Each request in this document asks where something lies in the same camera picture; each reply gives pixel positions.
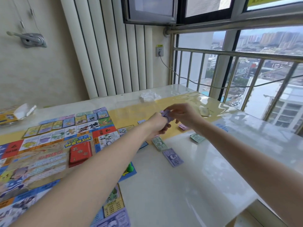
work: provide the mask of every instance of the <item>red card deck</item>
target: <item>red card deck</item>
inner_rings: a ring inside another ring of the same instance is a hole
[[[90,142],[79,143],[70,148],[69,152],[69,167],[83,163],[92,156]]]

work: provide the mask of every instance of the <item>right hand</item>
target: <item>right hand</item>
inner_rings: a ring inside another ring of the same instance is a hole
[[[201,115],[199,115],[188,103],[175,103],[165,108],[165,110],[166,109],[171,110],[169,116],[176,119],[176,123],[180,121],[182,124],[192,129],[198,121],[202,120]]]

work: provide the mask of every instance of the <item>wire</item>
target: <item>wire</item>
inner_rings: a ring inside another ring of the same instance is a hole
[[[22,21],[21,15],[20,15],[20,13],[19,13],[19,11],[18,11],[17,5],[16,5],[16,3],[15,3],[14,0],[12,0],[12,1],[13,1],[13,3],[14,3],[16,12],[17,12],[17,14],[18,14],[18,17],[19,17],[19,20],[20,20],[20,24],[21,24],[22,28],[24,29],[25,33],[27,33],[27,32],[26,32],[26,29],[25,29],[25,25],[24,25],[24,23],[23,23],[23,21]]]
[[[39,30],[39,28],[38,28],[38,26],[37,26],[37,22],[36,22],[35,14],[34,14],[34,9],[31,7],[31,4],[29,3],[29,0],[27,0],[27,3],[28,3],[29,8],[30,8],[30,10],[31,10],[31,15],[32,15],[32,16],[33,16],[33,18],[34,18],[36,28],[37,28],[37,30],[39,31],[39,33],[41,34],[41,32],[40,32],[40,30]]]
[[[168,69],[172,70],[171,68],[169,68],[169,67],[163,62],[161,56],[160,56],[160,59],[161,59],[162,63],[163,63]],[[186,79],[186,80],[187,80],[187,78],[179,76],[174,70],[172,70],[172,71],[173,71],[179,78],[183,78],[183,79]],[[292,78],[297,78],[297,77],[302,77],[302,76],[303,76],[303,75],[292,76],[292,77],[290,77],[290,78],[292,79]],[[267,82],[267,83],[264,83],[264,84],[255,85],[254,87],[259,87],[259,86],[262,86],[262,85],[271,84],[271,83],[278,82],[278,81],[282,81],[282,80],[285,80],[285,78],[284,78],[284,79],[279,79],[279,80],[274,80],[274,81]],[[207,84],[199,84],[199,85],[203,85],[203,86],[207,86],[207,87],[213,87],[213,88],[216,88],[216,89],[225,89],[225,88],[227,88],[227,87],[214,87],[214,86],[207,85]],[[230,86],[230,88],[232,88],[232,87],[244,87],[244,88],[245,88],[245,87],[250,87],[250,86]]]

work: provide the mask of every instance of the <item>hand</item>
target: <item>hand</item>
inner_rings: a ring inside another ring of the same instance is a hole
[[[151,134],[148,136],[147,140],[152,139],[156,135],[165,134],[170,124],[167,124],[167,118],[162,117],[161,113],[156,112],[153,114],[146,122],[142,123],[148,125],[148,129]]]
[[[203,120],[188,103],[175,103],[165,108],[165,110],[166,109],[171,110],[169,116],[176,119],[176,123],[180,121],[185,126],[192,129],[194,129],[194,125],[197,124],[197,121]]]

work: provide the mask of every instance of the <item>left hand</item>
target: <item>left hand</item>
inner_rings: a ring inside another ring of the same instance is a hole
[[[167,124],[167,118],[162,117],[161,113],[156,112],[153,114],[146,122],[148,125],[151,134],[148,136],[147,140],[152,139],[156,135],[165,134],[168,128],[171,127],[170,124]]]

